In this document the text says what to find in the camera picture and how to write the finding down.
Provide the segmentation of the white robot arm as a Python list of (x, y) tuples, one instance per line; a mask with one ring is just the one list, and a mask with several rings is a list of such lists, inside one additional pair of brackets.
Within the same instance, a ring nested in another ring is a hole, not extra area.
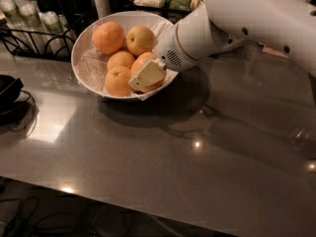
[(302, 0), (205, 0), (163, 33), (154, 47), (157, 58), (145, 62), (129, 85), (149, 87), (168, 69), (186, 70), (248, 40), (275, 48), (310, 74), (316, 71), (314, 6)]

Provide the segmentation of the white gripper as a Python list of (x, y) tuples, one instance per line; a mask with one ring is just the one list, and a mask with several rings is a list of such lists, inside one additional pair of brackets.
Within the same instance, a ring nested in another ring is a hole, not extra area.
[(178, 38), (178, 26), (165, 30), (158, 38), (155, 53), (159, 58), (149, 59), (131, 76), (128, 84), (137, 91), (163, 80), (168, 69), (181, 72), (197, 64), (183, 50)]

